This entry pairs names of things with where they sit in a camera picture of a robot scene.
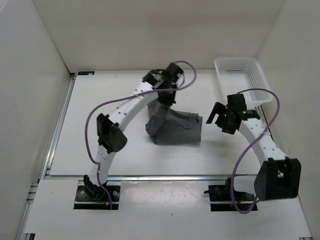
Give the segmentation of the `grey shorts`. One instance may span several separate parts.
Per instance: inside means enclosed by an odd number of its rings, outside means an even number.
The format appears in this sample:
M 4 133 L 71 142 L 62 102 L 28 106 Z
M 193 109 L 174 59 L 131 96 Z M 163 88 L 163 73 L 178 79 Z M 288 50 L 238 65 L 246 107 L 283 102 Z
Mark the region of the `grey shorts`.
M 147 105 L 149 120 L 145 130 L 152 142 L 162 146 L 195 145 L 202 139 L 203 117 L 175 111 L 157 100 Z

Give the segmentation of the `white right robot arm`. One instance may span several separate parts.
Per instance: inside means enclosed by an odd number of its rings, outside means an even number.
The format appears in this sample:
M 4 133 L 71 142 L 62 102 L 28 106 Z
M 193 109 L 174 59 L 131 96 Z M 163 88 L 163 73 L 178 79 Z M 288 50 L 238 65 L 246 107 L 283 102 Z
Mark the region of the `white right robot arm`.
M 230 200 L 239 199 L 242 193 L 250 194 L 261 201 L 294 199 L 298 196 L 301 163 L 289 158 L 266 132 L 264 124 L 255 110 L 227 107 L 216 102 L 207 120 L 233 135 L 240 132 L 255 153 L 260 169 L 255 176 L 235 175 L 227 180 L 224 193 Z

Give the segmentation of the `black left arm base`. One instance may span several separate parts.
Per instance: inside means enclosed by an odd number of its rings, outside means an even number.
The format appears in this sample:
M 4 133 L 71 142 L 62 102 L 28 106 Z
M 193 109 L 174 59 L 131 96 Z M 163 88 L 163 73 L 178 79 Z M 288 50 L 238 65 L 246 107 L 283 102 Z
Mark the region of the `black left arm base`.
M 120 185 L 101 186 L 93 184 L 88 175 L 77 185 L 73 208 L 75 210 L 112 210 L 119 209 Z

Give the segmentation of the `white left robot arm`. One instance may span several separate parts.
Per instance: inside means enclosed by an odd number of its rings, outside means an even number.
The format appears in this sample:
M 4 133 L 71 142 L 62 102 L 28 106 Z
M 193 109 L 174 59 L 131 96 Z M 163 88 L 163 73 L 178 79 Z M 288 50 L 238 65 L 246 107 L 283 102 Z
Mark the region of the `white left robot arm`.
M 153 100 L 164 100 L 173 104 L 178 87 L 174 80 L 142 80 L 133 93 L 127 97 L 103 102 L 96 106 L 88 115 L 84 127 L 84 141 L 87 155 L 93 163 L 89 174 L 84 175 L 83 182 L 87 194 L 95 201 L 110 196 L 107 191 L 108 172 L 117 152 L 128 142 L 124 134 L 129 123 L 136 115 Z M 88 140 L 89 121 L 99 108 L 117 102 L 123 102 L 115 110 L 96 118 L 98 149 L 93 157 Z

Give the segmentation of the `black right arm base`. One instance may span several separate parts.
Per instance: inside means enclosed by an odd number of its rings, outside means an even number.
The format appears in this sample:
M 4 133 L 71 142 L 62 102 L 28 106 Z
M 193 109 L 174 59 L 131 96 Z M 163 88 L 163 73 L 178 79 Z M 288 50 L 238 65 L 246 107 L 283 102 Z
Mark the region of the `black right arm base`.
M 234 190 L 234 199 L 241 211 L 247 211 L 255 200 L 255 195 Z M 228 177 L 223 184 L 210 184 L 203 192 L 209 196 L 211 212 L 236 212 L 231 199 L 231 178 Z

